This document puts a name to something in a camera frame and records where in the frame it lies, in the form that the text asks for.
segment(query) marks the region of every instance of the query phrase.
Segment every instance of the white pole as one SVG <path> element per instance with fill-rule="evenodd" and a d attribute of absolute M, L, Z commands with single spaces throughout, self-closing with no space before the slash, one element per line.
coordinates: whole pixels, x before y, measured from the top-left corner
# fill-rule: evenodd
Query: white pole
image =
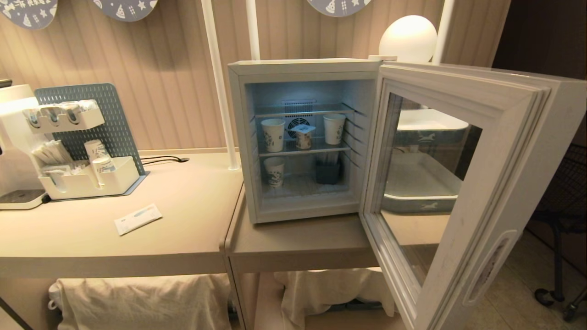
<path fill-rule="evenodd" d="M 255 0 L 247 0 L 247 22 L 249 23 L 249 43 L 251 44 L 251 59 L 260 60 L 259 29 L 257 27 L 257 5 Z"/>
<path fill-rule="evenodd" d="M 230 159 L 228 169 L 236 171 L 239 169 L 239 165 L 237 162 L 237 153 L 234 150 L 234 140 L 232 139 L 232 127 L 230 125 L 230 115 L 228 114 L 228 100 L 226 98 L 226 88 L 224 87 L 224 76 L 222 75 L 222 63 L 220 62 L 220 51 L 218 50 L 212 1 L 202 0 L 202 9 L 204 11 L 204 25 L 206 26 L 208 47 L 210 48 L 210 57 L 212 59 L 212 71 L 214 71 L 214 82 L 216 83 L 216 91 L 218 93 L 222 127 L 224 128 L 224 139 L 226 140 L 228 158 Z"/>
<path fill-rule="evenodd" d="M 453 16 L 454 0 L 444 0 L 442 16 L 440 17 L 440 26 L 438 27 L 438 39 L 436 39 L 436 48 L 432 56 L 432 64 L 439 65 L 442 62 L 444 47 L 446 46 L 446 37 L 450 28 L 450 21 Z"/>

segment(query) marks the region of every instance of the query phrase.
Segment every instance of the striped wallpaper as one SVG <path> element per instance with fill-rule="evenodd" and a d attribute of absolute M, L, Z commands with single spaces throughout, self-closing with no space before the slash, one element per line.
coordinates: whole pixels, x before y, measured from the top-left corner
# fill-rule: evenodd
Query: striped wallpaper
<path fill-rule="evenodd" d="M 490 66 L 509 3 L 457 1 L 445 62 Z M 223 64 L 250 59 L 245 0 L 213 4 Z M 307 0 L 257 0 L 261 58 L 366 58 L 402 16 L 423 15 L 438 27 L 442 5 L 373 0 L 356 15 L 331 18 Z M 33 88 L 112 82 L 142 150 L 224 145 L 199 0 L 161 0 L 134 23 L 107 17 L 89 0 L 60 0 L 40 31 L 0 18 L 0 77 Z"/>

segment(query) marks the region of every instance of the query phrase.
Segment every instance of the white cloth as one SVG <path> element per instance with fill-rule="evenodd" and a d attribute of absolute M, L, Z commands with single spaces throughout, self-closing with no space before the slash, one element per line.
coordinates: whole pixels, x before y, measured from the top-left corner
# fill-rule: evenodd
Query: white cloth
<path fill-rule="evenodd" d="M 387 316 L 394 313 L 393 297 L 379 267 L 276 272 L 275 279 L 285 286 L 281 302 L 285 330 L 304 330 L 307 315 L 355 298 L 379 301 Z"/>
<path fill-rule="evenodd" d="M 226 274 L 59 279 L 49 292 L 58 330 L 231 329 Z"/>

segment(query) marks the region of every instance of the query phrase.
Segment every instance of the wheel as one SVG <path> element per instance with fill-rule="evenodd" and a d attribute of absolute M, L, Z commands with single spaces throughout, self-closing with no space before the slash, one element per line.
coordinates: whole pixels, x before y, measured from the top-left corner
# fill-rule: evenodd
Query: wheel
<path fill-rule="evenodd" d="M 536 291 L 534 291 L 534 298 L 536 298 L 536 300 L 542 304 L 543 306 L 552 306 L 552 304 L 554 304 L 554 301 L 552 300 L 548 300 L 545 298 L 545 296 L 547 294 L 550 294 L 550 292 L 548 292 L 548 290 L 545 289 L 537 289 Z"/>
<path fill-rule="evenodd" d="M 572 304 L 568 305 L 564 311 L 562 311 L 563 318 L 566 322 L 571 322 L 575 317 L 575 312 L 577 308 Z"/>

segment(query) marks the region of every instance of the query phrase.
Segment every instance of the coffee machine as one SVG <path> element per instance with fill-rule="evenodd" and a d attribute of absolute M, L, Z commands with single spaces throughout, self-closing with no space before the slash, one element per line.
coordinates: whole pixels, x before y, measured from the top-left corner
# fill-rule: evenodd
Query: coffee machine
<path fill-rule="evenodd" d="M 0 80 L 8 85 L 9 80 Z M 48 200 L 31 150 L 47 142 L 33 134 L 23 109 L 39 105 L 29 85 L 0 85 L 0 210 L 27 210 Z"/>

